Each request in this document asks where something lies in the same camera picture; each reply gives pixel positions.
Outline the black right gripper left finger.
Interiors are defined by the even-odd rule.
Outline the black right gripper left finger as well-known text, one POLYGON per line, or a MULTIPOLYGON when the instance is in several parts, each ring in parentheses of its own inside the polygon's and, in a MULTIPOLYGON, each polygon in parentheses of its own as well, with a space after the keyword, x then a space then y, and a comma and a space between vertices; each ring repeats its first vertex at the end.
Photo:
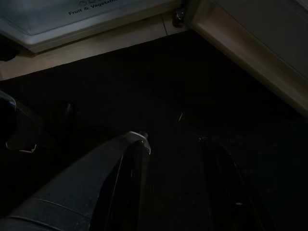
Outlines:
POLYGON ((136 231, 144 196, 151 147, 144 131, 124 149, 104 181, 90 221, 90 231, 136 231))

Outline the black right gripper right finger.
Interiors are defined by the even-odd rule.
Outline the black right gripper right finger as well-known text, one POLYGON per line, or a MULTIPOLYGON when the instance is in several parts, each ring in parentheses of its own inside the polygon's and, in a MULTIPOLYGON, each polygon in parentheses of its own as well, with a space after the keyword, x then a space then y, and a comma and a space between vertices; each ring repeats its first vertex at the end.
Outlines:
POLYGON ((216 231, 263 231, 251 196, 232 156, 209 138, 201 138, 205 184, 216 231))

